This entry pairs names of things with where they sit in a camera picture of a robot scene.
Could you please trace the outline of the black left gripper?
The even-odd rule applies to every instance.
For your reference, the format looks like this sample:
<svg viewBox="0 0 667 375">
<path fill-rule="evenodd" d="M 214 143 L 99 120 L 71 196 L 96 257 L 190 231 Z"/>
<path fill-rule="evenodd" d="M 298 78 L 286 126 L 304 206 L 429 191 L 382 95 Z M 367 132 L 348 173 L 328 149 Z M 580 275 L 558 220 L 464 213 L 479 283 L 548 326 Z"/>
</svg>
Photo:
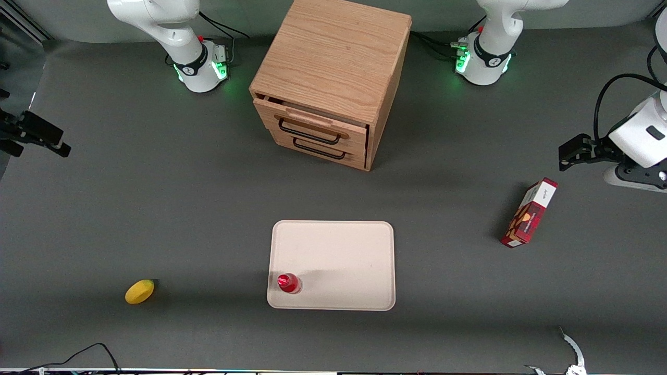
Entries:
<svg viewBox="0 0 667 375">
<path fill-rule="evenodd" d="M 594 140 L 590 135 L 579 134 L 558 149 L 558 169 L 567 171 L 576 163 L 576 158 L 593 152 Z M 605 173 L 609 183 L 665 183 L 665 139 L 650 142 L 646 149 L 622 151 L 609 137 L 600 140 L 597 156 L 603 156 L 617 166 Z"/>
</svg>

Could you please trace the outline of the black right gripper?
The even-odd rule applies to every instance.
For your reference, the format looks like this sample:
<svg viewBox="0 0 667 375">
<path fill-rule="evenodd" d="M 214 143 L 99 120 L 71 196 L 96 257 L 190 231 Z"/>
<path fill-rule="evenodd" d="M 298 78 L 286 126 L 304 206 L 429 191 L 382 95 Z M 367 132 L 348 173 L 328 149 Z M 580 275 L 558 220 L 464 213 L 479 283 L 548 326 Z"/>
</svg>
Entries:
<svg viewBox="0 0 667 375">
<path fill-rule="evenodd" d="M 1 150 L 12 157 L 20 157 L 24 147 L 19 143 L 31 143 L 32 138 L 50 145 L 51 151 L 67 158 L 71 147 L 62 143 L 64 131 L 31 111 L 14 116 L 1 109 Z"/>
</svg>

